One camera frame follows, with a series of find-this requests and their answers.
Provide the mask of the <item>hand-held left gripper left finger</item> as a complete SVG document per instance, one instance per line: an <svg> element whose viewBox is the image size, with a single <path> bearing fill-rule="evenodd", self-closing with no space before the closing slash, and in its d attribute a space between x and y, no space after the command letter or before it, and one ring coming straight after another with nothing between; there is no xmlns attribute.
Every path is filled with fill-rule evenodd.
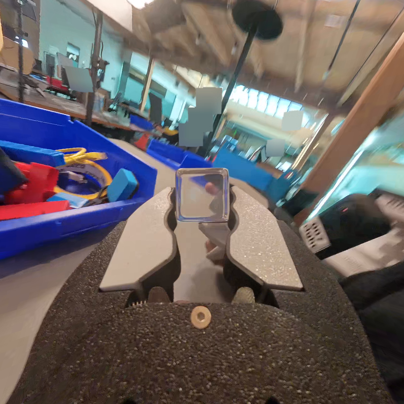
<svg viewBox="0 0 404 404"><path fill-rule="evenodd" d="M174 205L174 189L166 187L129 217L100 291L129 290L137 297L148 297L153 287L161 287L173 297L174 283L181 272Z"/></svg>

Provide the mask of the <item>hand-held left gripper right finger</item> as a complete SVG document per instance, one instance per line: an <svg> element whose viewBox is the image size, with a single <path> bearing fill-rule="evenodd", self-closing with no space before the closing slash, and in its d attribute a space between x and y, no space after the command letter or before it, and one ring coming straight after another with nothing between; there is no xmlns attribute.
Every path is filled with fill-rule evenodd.
<svg viewBox="0 0 404 404"><path fill-rule="evenodd" d="M233 186L231 193L235 225L226 242L227 258L260 286L302 291L302 281L275 216L238 186Z"/></svg>

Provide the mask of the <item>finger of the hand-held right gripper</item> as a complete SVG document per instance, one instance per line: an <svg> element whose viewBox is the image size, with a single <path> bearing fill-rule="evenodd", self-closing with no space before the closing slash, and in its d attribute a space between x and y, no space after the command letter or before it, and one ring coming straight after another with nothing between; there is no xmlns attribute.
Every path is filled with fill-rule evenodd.
<svg viewBox="0 0 404 404"><path fill-rule="evenodd" d="M230 229L227 223L199 223L199 230L206 236L206 258L210 261L222 261Z"/></svg>

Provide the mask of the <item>clear acrylic cube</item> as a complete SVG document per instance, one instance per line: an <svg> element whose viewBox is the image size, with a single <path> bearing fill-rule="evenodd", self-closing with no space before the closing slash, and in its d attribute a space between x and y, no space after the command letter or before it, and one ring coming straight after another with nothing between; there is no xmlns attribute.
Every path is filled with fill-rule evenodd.
<svg viewBox="0 0 404 404"><path fill-rule="evenodd" d="M229 172L225 168L181 168L175 173L176 219L225 223L230 217Z"/></svg>

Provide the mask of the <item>blue foam block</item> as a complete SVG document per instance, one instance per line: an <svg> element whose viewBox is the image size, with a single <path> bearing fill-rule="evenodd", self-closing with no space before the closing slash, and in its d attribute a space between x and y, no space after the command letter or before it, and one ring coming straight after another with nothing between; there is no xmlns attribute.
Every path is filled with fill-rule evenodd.
<svg viewBox="0 0 404 404"><path fill-rule="evenodd" d="M131 199L139 189L139 181L132 171L121 168L107 186L107 198L110 203Z"/></svg>

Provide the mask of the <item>blue plastic crate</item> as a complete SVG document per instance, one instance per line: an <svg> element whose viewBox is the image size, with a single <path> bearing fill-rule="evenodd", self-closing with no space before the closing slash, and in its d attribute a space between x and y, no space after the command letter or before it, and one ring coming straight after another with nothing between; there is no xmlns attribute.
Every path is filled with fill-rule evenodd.
<svg viewBox="0 0 404 404"><path fill-rule="evenodd" d="M244 181L260 191L265 191L274 180L270 173L259 168L255 163L227 149L219 150L212 166L227 169L229 177Z"/></svg>

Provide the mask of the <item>blue plastic bin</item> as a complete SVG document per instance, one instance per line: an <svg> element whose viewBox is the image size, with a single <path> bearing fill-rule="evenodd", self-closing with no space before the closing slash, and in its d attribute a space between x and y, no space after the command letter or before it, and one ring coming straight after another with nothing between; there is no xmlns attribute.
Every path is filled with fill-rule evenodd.
<svg viewBox="0 0 404 404"><path fill-rule="evenodd" d="M1 222L1 259L116 225L154 196L157 169L85 124L71 121L68 115L1 99L0 126L0 138L4 141L46 149L83 147L90 152L105 152L108 159L101 166L109 174L128 169L139 182L134 197L126 201Z"/></svg>
<svg viewBox="0 0 404 404"><path fill-rule="evenodd" d="M130 115L130 127L137 131L151 131L154 129L152 122L139 115Z"/></svg>
<svg viewBox="0 0 404 404"><path fill-rule="evenodd" d="M211 168L212 163L190 151L164 144L156 139L149 142L147 154L173 170Z"/></svg>

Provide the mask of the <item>yellow tape roll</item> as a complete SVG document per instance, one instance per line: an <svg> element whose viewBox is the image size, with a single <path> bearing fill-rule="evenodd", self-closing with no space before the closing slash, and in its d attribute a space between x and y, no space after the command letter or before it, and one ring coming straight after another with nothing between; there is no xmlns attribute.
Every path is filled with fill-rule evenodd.
<svg viewBox="0 0 404 404"><path fill-rule="evenodd" d="M85 200L104 198L107 188L112 183L109 172L91 160L73 162L58 167L58 182L55 193L64 193Z"/></svg>

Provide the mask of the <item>red foam strip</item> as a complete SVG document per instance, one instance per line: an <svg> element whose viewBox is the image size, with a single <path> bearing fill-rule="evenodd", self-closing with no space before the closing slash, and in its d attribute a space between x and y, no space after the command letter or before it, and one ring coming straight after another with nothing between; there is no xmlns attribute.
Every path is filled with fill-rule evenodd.
<svg viewBox="0 0 404 404"><path fill-rule="evenodd" d="M0 206L0 221L29 218L72 209L67 200Z"/></svg>

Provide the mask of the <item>red foam block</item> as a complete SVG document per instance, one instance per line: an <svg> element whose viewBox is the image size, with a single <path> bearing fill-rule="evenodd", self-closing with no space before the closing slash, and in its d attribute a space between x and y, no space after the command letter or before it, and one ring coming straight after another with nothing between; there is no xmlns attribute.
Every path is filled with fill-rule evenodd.
<svg viewBox="0 0 404 404"><path fill-rule="evenodd" d="M58 169L35 162L30 164L14 162L14 165L27 181L4 195L6 205L46 202L55 194L54 190L59 177Z"/></svg>

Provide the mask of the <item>blue foam bar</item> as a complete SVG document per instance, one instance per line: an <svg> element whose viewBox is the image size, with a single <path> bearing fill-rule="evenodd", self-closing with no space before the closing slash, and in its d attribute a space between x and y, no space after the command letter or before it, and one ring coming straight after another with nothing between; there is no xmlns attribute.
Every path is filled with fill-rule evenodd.
<svg viewBox="0 0 404 404"><path fill-rule="evenodd" d="M66 164L65 155L61 151L2 140L0 141L0 147L11 160L16 162L38 163L54 168Z"/></svg>

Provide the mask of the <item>wooden workbench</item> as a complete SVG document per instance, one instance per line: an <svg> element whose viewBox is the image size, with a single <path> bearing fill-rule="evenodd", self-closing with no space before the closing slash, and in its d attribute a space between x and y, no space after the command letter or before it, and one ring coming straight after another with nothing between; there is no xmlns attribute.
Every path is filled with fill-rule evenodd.
<svg viewBox="0 0 404 404"><path fill-rule="evenodd" d="M0 77L1 95L9 100L17 102L19 100L17 72L1 66ZM44 82L37 79L32 79L32 81L38 84L39 88L33 88L26 85L23 96L25 104L66 114L70 117L82 120L86 119L87 108L85 105L44 92ZM129 118L121 117L110 112L94 110L92 114L92 122L110 128L127 131L130 130Z"/></svg>

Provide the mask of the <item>black metal stand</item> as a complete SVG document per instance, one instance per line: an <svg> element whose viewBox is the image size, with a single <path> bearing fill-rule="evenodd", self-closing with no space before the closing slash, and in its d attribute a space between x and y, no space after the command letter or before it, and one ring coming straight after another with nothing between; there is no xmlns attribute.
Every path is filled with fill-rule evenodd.
<svg viewBox="0 0 404 404"><path fill-rule="evenodd" d="M97 92L98 68L101 55L101 38L104 21L103 12L97 9L94 12L94 18L95 18L95 34L94 34L93 51L90 60L90 78L92 84L92 91L87 93L86 118L85 118L85 124L89 128L91 128L93 122L94 100Z"/></svg>

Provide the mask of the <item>black pole with round base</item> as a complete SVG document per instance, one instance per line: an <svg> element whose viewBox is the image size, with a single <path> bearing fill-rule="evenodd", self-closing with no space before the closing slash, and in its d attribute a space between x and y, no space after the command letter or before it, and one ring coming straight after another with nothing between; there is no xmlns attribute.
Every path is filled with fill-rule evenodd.
<svg viewBox="0 0 404 404"><path fill-rule="evenodd" d="M237 1L231 11L235 24L247 34L241 54L231 75L229 84L221 103L221 112L216 114L213 121L213 128L204 140L203 146L198 154L201 157L207 157L211 142L216 130L219 127L231 93L242 70L242 67L249 54L254 39L274 40L280 36L283 30L283 23L280 15L274 7L264 4L262 1Z"/></svg>

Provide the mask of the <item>cardboard box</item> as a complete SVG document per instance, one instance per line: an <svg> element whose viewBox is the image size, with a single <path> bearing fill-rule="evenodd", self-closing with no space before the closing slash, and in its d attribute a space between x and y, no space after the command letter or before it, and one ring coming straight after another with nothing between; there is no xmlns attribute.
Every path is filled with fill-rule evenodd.
<svg viewBox="0 0 404 404"><path fill-rule="evenodd" d="M33 65L33 52L23 47L23 74L30 74ZM0 66L16 72L19 71L19 44L6 37L3 37L3 47L0 52Z"/></svg>

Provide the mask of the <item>black tripod stand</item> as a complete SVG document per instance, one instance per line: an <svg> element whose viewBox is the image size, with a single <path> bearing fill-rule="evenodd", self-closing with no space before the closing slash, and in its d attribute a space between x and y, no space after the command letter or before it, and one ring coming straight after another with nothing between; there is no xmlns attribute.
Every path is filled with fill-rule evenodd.
<svg viewBox="0 0 404 404"><path fill-rule="evenodd" d="M17 13L17 43L18 43L18 101L19 103L24 103L24 88L25 79L23 73L23 37L25 36L23 32L23 7L25 4L30 4L32 7L36 7L35 2L32 0L15 0L14 7Z"/></svg>

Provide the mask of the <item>wooden post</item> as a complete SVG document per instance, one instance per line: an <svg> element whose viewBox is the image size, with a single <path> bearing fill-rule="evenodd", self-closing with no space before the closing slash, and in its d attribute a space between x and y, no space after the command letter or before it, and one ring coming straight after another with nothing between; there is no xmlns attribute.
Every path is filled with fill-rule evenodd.
<svg viewBox="0 0 404 404"><path fill-rule="evenodd" d="M403 85L404 35L402 34L347 115L331 145L301 185L300 190L311 191L315 193L316 198L309 207L294 216L297 226L304 222L311 209L325 195L355 151L396 100Z"/></svg>

